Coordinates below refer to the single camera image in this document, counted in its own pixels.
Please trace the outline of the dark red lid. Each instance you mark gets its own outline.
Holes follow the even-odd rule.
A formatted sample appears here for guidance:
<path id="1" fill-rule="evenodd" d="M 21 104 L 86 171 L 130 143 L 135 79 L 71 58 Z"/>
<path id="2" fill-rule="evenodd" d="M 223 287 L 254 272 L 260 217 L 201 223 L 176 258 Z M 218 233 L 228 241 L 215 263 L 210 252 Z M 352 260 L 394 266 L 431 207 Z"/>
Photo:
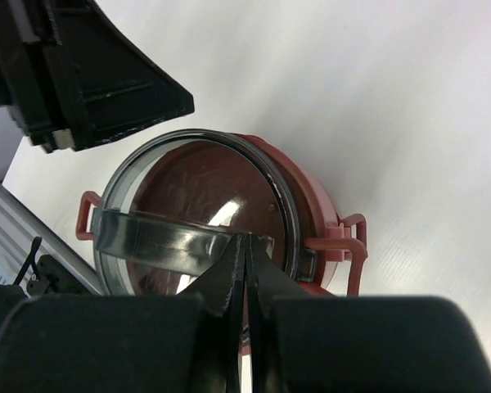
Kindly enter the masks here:
<path id="1" fill-rule="evenodd" d="M 286 234 L 271 186 L 250 161 L 223 145 L 194 141 L 165 153 L 142 180 L 129 210 L 269 237 L 273 263 L 286 266 Z"/>

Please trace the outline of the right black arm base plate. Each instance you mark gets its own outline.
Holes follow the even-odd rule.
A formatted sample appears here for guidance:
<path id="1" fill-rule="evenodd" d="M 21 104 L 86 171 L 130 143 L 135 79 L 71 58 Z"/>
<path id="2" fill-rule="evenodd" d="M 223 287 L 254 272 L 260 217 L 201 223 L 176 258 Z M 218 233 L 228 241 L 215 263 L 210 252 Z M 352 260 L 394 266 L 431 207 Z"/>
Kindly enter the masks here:
<path id="1" fill-rule="evenodd" d="M 52 255 L 42 255 L 38 260 L 35 260 L 41 244 L 41 237 L 33 239 L 30 251 L 13 284 L 19 286 L 22 280 L 28 277 L 26 291 L 30 296 L 90 295 L 91 292 Z"/>

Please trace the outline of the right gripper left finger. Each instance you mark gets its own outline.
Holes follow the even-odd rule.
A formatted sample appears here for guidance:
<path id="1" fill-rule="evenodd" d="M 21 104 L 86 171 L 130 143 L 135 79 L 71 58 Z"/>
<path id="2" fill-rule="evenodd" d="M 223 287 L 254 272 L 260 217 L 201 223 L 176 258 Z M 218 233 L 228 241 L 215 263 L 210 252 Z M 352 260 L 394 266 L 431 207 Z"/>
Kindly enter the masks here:
<path id="1" fill-rule="evenodd" d="M 0 392 L 238 392 L 246 239 L 176 296 L 36 296 L 0 326 Z"/>

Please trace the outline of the grey transparent lid with handle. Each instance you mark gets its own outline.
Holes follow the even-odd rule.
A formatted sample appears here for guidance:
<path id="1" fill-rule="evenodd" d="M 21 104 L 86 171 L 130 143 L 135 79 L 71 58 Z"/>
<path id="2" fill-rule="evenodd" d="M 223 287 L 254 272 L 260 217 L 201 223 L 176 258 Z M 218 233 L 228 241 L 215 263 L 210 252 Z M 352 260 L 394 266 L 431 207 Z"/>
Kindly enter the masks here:
<path id="1" fill-rule="evenodd" d="M 180 292 L 221 257 L 236 234 L 255 235 L 273 262 L 273 242 L 269 237 L 130 212 L 134 195 L 153 164 L 168 151 L 194 141 L 233 149 L 266 178 L 277 198 L 286 234 L 286 266 L 278 268 L 296 281 L 306 252 L 295 197 L 274 162 L 242 135 L 247 134 L 207 129 L 161 135 L 134 151 L 115 171 L 103 193 L 87 191 L 82 195 L 76 235 L 81 241 L 92 242 L 96 271 L 106 292 Z"/>

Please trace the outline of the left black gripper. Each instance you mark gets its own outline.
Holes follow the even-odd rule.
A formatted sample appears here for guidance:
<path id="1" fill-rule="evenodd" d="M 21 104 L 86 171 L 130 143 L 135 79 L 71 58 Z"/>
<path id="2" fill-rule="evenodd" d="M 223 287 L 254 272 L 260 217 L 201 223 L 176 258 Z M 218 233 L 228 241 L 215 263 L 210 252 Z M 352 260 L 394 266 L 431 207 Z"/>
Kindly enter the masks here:
<path id="1" fill-rule="evenodd" d="M 25 1 L 0 1 L 0 108 L 33 145 L 82 151 L 190 115 L 194 97 L 94 1 L 42 1 L 48 38 Z"/>

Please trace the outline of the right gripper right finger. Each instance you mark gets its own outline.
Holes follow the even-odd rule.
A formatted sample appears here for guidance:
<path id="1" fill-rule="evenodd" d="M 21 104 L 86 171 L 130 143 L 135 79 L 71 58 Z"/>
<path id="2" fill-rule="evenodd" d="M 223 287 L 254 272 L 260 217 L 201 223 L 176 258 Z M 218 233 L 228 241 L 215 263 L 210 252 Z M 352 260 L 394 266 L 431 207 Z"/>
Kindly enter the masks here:
<path id="1" fill-rule="evenodd" d="M 255 392 L 491 392 L 467 316 L 435 296 L 313 296 L 244 240 Z"/>

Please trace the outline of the pink steel bowl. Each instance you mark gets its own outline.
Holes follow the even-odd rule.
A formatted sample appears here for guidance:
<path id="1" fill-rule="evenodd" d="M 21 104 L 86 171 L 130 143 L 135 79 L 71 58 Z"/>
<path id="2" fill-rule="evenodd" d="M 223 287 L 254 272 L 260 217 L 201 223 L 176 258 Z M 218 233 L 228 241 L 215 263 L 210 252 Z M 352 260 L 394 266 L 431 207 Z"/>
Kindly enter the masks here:
<path id="1" fill-rule="evenodd" d="M 357 296 L 367 259 L 367 221 L 362 214 L 344 218 L 326 189 L 285 153 L 254 135 L 242 135 L 271 159 L 295 197 L 304 251 L 296 281 L 312 295 L 326 295 L 339 263 L 349 262 L 346 294 Z"/>

